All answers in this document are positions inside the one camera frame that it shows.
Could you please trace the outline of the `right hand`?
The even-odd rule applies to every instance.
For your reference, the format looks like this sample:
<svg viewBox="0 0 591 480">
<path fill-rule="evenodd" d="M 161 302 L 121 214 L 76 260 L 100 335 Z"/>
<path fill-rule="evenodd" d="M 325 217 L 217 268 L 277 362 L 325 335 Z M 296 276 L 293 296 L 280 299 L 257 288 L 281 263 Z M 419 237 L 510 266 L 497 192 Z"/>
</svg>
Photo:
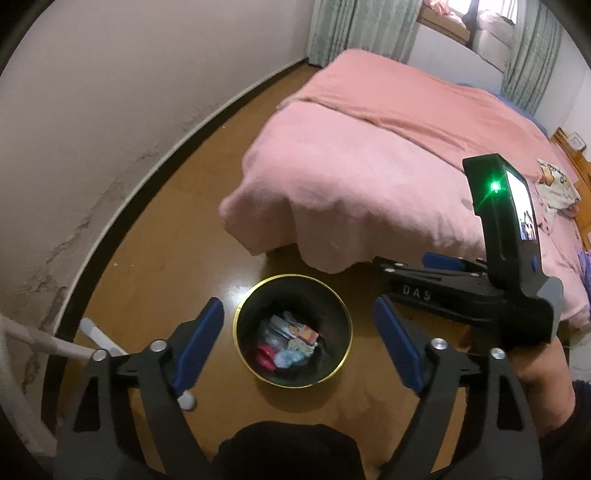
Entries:
<svg viewBox="0 0 591 480">
<path fill-rule="evenodd" d="M 572 416 L 576 397 L 560 340 L 509 354 L 524 389 L 540 437 L 562 427 Z"/>
</svg>

